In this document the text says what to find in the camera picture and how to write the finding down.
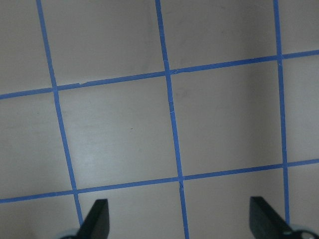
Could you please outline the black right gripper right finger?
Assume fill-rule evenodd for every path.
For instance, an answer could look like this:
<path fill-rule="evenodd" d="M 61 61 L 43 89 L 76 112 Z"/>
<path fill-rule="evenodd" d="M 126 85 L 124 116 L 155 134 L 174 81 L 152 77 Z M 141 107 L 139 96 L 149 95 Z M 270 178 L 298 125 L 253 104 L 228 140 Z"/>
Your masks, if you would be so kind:
<path fill-rule="evenodd" d="M 255 239 L 290 239 L 293 230 L 260 196 L 250 197 L 249 228 Z"/>

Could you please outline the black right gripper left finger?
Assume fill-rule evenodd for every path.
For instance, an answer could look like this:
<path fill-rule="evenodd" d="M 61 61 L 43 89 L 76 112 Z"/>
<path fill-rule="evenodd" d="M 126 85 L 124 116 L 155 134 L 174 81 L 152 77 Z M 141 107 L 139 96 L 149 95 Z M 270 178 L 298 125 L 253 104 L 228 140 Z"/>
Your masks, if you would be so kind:
<path fill-rule="evenodd" d="M 82 226 L 77 232 L 78 239 L 107 239 L 110 232 L 109 207 L 107 199 L 94 202 Z"/>

